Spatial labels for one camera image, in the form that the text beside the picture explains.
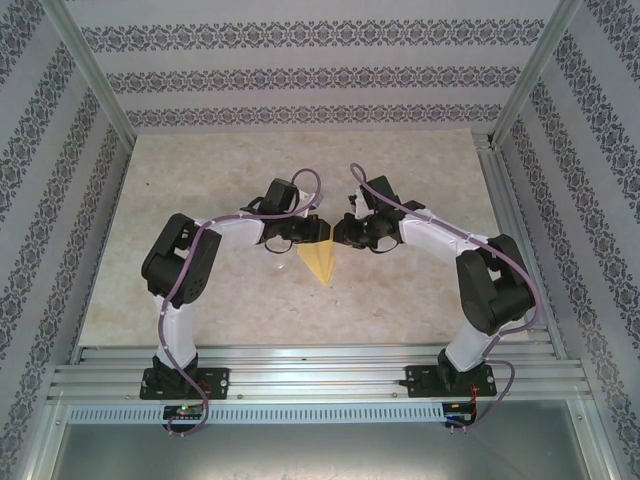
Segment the striped wall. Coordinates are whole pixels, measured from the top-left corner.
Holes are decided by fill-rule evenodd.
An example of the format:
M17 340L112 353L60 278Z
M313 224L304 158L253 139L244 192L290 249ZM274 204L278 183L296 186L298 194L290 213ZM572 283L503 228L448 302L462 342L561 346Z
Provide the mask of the striped wall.
M0 0L0 479L80 328L128 155L40 4Z
M640 478L640 1L584 0L502 147L569 352Z
M557 0L74 0L140 132L489 133Z

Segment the enclosure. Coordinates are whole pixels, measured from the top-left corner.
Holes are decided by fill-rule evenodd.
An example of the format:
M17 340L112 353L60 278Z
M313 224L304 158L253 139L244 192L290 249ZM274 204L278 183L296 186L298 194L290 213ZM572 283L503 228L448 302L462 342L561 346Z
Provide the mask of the enclosure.
M2 0L0 478L640 478L639 11ZM466 322L455 265L336 243L323 286L298 246L258 245L218 255L194 303L226 399L167 438L176 402L139 394L158 346L140 270L168 218L310 167L335 226L352 162L516 241L542 315L491 355L509 395L449 432L469 398L402 384Z

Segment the beige floor panel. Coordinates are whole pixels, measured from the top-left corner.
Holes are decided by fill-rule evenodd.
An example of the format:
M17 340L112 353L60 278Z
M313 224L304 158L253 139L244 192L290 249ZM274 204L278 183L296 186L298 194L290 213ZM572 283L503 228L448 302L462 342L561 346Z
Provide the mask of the beige floor panel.
M322 176L318 213L335 224L356 188L352 161L370 178L387 175L403 202L418 200L477 233L498 231L468 130L142 135L80 343L157 343L140 266L171 214L234 213L274 177L306 166ZM313 180L303 177L299 184L310 191ZM334 254L328 288L293 249L273 255L255 246L219 256L195 303L196 343L440 343L464 321L454 265L408 246L374 255L336 245Z

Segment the purple cable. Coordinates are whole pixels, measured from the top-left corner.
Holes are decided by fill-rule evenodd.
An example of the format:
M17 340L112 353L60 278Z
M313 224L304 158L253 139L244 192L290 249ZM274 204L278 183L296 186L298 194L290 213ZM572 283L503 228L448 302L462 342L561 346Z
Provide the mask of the purple cable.
M493 350L493 347L496 346L496 344L500 341L500 339L502 337L504 337L505 335L510 335L512 333L518 333L518 332L523 332L525 330L527 330L528 328L530 328L531 326L533 326L538 319L540 318L540 315L542 314L542 301L540 298L540 291L538 290L538 287L536 286L536 284L534 283L533 279L529 276L529 274L526 272L526 270L524 268L522 268L520 265L518 265L513 259L509 258L507 255L505 255L504 253L500 252L499 250L496 250L495 248L491 247L490 245L487 245L485 243L482 243L480 240L475 239L470 233L467 233L463 230L460 230L459 228L453 226L453 225L449 225L448 223L442 222L437 218L434 217L428 217L427 215L423 215L421 213L417 213L414 212L413 210L409 210L407 207L400 205L397 202L394 202L393 200L388 199L387 197L385 197L384 195L382 195L381 193L378 193L377 191L375 191L372 187L370 187L369 185L367 185L367 174L365 173L364 169L358 165L357 163L352 163L349 166L349 169L351 170L351 174L355 177L355 179L358 181L358 183L360 183L360 186L362 188L364 188L365 190L367 190L369 193L371 193L374 197L382 200L383 202L391 205L392 207L397 208L398 210L400 210L401 212L406 213L407 215L412 215L416 218L419 218L420 220L424 220L425 222L431 222L434 225L437 225L441 228L443 228L444 230L453 233L454 235L456 235L457 237L460 237L480 248L485 249L486 251L488 251L489 253L491 253L492 255L494 255L495 257L499 258L500 260L502 260L503 262L505 262L507 265L509 265L511 268L513 268L516 272L518 272L518 274L520 274L520 276L524 279L524 281L526 282L527 286L529 287L531 294L533 295L533 300L534 300L534 304L535 304L535 310L533 312L533 316L531 317L531 320L529 320L527 323L525 323L524 325L521 325L519 327L514 327L514 328L510 328L508 330L505 330L504 332L498 332L498 335L496 335L493 340L491 340L491 342L489 343L489 345L487 345L487 348L484 349L484 351L482 352L482 358L484 360L487 360L487 355L489 355L489 353L491 352L491 350ZM493 405L491 406L491 408L487 411L487 413L485 413L480 419L478 419L473 425L478 425L479 423L481 423L491 412L493 412L495 410L495 408L500 405L500 403L502 402L502 400L504 399L504 397L507 396L509 389L511 388L511 385L513 384L513 381L516 377L516 369L513 366L513 364L511 364L510 362L507 362L506 360L487 360L487 363L491 363L491 364L500 364L500 365L506 365L509 367L509 369L511 370L511 376L509 378L509 381L507 382L507 385L505 386L505 388L502 390L502 393L500 393L500 395L498 396L498 398L496 399L496 401L493 403ZM462 424L460 424L459 422L455 422L455 420L449 420L452 423L458 423L460 426Z
M178 290L180 289L180 286L182 285L182 282L184 281L184 278L187 275L189 266L193 261L194 252L196 251L196 247L198 245L198 242L200 241L200 237L202 237L203 232L214 223L225 222L228 220L237 220L240 218L249 218L253 220L279 220L283 218L294 217L299 213L304 212L311 205L315 204L316 200L320 197L320 190L322 188L320 175L318 175L318 172L316 172L315 170L312 170L311 168L301 168L300 170L298 170L296 173L294 173L291 179L291 183L294 183L296 178L298 178L298 176L301 173L305 173L305 172L311 173L314 177L316 177L316 191L313 194L313 198L306 205L300 208L297 208L292 212L281 213L277 215L254 215L250 213L247 213L247 214L237 213L234 215L223 215L221 217L217 217L203 223L200 226L200 228L198 228L198 231L193 237L193 242L191 244L191 247L189 248L189 253L187 255L187 258L184 261L184 265L182 265L182 270L180 270L180 274L178 275L178 278L173 284L173 287L171 287L169 294L165 297L164 301L162 302L162 306L160 308L160 317L158 319L158 337L160 338L160 345L162 345L162 348L164 349L164 353L169 359L169 361L171 362L171 365L173 365L173 368L177 370L177 372L189 383L189 385L191 385L196 390L196 392L198 392L198 395L200 395L200 397L202 398L202 403L204 404L205 412L204 412L204 415L202 416L202 420L200 420L200 423L196 424L190 430L182 433L175 432L171 429L171 424L173 423L173 420L177 418L177 417L171 417L167 422L167 431L169 432L170 436L186 437L188 435L192 435L196 433L198 430L200 430L205 425L205 423L207 422L207 419L209 418L209 397L207 397L207 394L204 392L204 390L202 390L202 388L200 388L200 386L180 367L175 357L171 354L171 351L169 350L169 345L167 345L167 341L164 338L164 318L167 314L167 309L169 308L171 299L176 295L176 293L178 293Z

